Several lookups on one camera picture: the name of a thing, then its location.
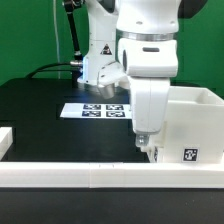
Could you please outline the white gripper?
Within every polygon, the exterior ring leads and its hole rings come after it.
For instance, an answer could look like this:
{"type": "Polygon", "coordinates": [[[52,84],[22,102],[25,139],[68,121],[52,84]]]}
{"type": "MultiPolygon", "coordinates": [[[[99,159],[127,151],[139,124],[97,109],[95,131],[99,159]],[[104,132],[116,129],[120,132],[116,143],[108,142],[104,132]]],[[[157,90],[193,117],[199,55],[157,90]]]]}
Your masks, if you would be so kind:
{"type": "Polygon", "coordinates": [[[170,89],[169,78],[129,77],[130,105],[135,144],[145,147],[148,136],[162,127],[170,89]]]}

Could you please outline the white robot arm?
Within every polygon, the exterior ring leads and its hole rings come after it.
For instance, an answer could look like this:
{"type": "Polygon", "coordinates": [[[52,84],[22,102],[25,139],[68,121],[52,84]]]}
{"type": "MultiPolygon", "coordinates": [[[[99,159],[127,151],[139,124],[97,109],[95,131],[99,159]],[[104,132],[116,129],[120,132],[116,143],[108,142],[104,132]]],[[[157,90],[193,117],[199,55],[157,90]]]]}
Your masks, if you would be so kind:
{"type": "Polygon", "coordinates": [[[178,20],[195,16],[208,0],[85,0],[89,51],[79,82],[106,98],[130,91],[136,145],[160,132],[177,75],[178,20]]]}

